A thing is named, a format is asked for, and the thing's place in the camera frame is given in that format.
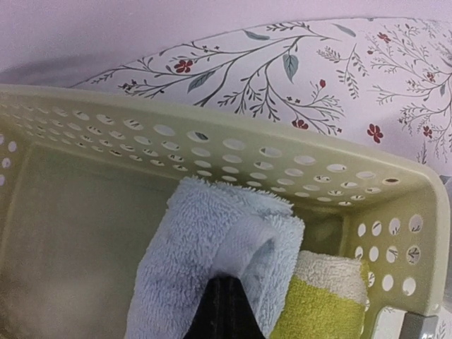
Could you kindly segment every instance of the leaf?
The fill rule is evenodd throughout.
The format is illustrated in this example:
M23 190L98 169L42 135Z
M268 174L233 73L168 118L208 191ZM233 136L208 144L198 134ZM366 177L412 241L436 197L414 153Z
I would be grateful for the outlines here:
M351 29L338 25L337 23L334 23L333 25L342 30L344 33L350 35L351 37L356 37L356 33L353 32Z
M198 78L194 78L189 84L187 93L190 93L195 88L202 86L207 81L207 79L209 79L213 74L215 74L215 71L210 71L210 72L201 74Z
M268 35L259 35L253 32L249 32L248 30L244 30L247 37L253 40L269 40L270 37Z
M447 62L446 60L444 60L443 58L441 58L441 60L443 60L444 61L444 63L447 65L447 66L449 66L449 67L451 67L452 68L452 64L450 63L450 62Z
M285 73L290 82L293 83L292 79L298 71L298 58L295 55L284 54L282 56L282 61L284 62Z

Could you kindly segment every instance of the terry cloth towel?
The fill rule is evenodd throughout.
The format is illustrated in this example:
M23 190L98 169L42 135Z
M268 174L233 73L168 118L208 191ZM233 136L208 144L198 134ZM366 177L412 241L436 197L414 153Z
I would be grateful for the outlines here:
M209 280L184 339L264 339L239 279Z
M304 229L291 213L288 202L270 194L181 180L138 266L126 338L182 338L209 279L219 274L242 281L270 335L273 327L259 319L278 319ZM273 290L279 281L282 287Z
M270 338L359 339L368 273L364 261L301 251Z

